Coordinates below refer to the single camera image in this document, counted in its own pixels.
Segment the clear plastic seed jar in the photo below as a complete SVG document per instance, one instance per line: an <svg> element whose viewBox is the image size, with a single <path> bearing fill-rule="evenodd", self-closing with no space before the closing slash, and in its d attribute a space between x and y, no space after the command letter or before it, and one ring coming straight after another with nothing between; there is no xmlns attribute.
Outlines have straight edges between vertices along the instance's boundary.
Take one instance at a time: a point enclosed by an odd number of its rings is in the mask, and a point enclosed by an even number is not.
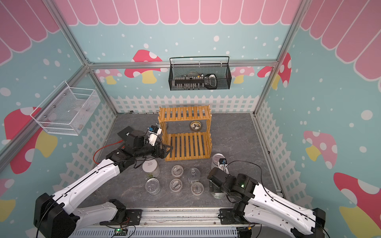
<svg viewBox="0 0 381 238"><path fill-rule="evenodd" d="M174 176L175 178L181 178L184 173L184 169L181 165L175 165L171 169L171 173L172 173L172 176Z"/></svg>

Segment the red seed plastic jar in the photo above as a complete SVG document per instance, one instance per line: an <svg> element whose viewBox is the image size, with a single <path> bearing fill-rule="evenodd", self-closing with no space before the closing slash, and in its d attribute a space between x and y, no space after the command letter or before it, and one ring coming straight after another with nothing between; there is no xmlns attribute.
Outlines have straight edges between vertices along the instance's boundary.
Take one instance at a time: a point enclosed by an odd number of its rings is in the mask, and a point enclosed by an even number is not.
<svg viewBox="0 0 381 238"><path fill-rule="evenodd" d="M171 192L179 193L182 190L183 184L182 184L182 181L180 179L175 178L175 179L171 180L169 186L170 186Z"/></svg>

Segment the green label pull-tab can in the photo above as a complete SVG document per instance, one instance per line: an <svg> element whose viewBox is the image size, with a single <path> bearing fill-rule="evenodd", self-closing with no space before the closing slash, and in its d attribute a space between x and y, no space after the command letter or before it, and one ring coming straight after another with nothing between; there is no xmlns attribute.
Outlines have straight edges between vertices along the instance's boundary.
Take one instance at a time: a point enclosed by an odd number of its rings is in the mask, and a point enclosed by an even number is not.
<svg viewBox="0 0 381 238"><path fill-rule="evenodd" d="M198 182L201 177L201 172L198 168L190 168L187 172L187 179L190 184L194 184L195 182Z"/></svg>

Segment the large white lid can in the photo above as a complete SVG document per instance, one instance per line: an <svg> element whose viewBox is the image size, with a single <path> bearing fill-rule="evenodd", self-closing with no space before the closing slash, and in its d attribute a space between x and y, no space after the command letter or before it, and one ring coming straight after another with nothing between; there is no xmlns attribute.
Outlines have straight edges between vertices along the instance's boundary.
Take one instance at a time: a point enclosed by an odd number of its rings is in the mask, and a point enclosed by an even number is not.
<svg viewBox="0 0 381 238"><path fill-rule="evenodd" d="M142 165L142 169L147 173L149 178L157 178L160 175L160 168L155 159L145 161Z"/></svg>

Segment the tall silver green can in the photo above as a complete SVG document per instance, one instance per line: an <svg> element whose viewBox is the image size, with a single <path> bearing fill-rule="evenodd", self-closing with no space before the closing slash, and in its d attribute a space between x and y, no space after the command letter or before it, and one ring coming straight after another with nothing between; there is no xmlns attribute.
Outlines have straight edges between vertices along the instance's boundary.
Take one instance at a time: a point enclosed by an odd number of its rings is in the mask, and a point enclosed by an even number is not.
<svg viewBox="0 0 381 238"><path fill-rule="evenodd" d="M219 167L219 165L220 165L219 160L220 159L225 159L225 156L221 153L217 153L217 154L214 154L212 156L211 169Z"/></svg>

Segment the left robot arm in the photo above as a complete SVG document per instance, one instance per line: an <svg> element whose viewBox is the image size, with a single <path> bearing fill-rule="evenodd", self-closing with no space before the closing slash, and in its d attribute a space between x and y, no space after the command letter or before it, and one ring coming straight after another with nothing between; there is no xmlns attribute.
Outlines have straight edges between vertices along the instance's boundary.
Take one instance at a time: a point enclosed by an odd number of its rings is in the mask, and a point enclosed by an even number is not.
<svg viewBox="0 0 381 238"><path fill-rule="evenodd" d="M127 225L130 216L126 206L116 199L86 208L79 208L79 205L107 181L135 166L137 161L144 162L149 156L164 159L172 150L173 147L165 145L154 132L139 135L138 142L124 142L72 184L36 199L33 220L36 234L46 238L68 238L73 232L96 223Z"/></svg>

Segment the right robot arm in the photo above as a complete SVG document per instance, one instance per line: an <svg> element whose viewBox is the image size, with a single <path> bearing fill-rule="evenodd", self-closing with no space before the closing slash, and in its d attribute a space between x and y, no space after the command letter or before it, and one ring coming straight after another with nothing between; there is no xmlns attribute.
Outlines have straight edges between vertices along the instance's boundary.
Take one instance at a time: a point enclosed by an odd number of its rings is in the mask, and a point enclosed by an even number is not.
<svg viewBox="0 0 381 238"><path fill-rule="evenodd" d="M208 179L212 189L234 203L232 209L220 209L221 224L261 224L292 238L326 237L326 214L319 208L296 205L244 174L233 176L213 168Z"/></svg>

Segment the short silver can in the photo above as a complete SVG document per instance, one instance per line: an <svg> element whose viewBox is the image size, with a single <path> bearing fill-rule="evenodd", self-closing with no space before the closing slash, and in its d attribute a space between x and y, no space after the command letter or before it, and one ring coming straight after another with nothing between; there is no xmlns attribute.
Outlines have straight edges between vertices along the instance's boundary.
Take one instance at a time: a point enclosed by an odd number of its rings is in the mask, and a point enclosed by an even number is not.
<svg viewBox="0 0 381 238"><path fill-rule="evenodd" d="M161 185L158 179L150 178L146 184L145 189L150 195L157 195L161 191Z"/></svg>

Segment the white lid can shelf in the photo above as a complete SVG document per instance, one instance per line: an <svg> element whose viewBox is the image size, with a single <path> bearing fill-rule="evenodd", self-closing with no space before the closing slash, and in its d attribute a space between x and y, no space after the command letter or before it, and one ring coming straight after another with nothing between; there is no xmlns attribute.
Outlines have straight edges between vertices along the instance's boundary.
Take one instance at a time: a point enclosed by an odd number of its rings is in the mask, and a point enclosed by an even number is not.
<svg viewBox="0 0 381 238"><path fill-rule="evenodd" d="M210 192L212 193L212 196L216 199L222 199L225 197L225 193L219 188L211 188Z"/></svg>

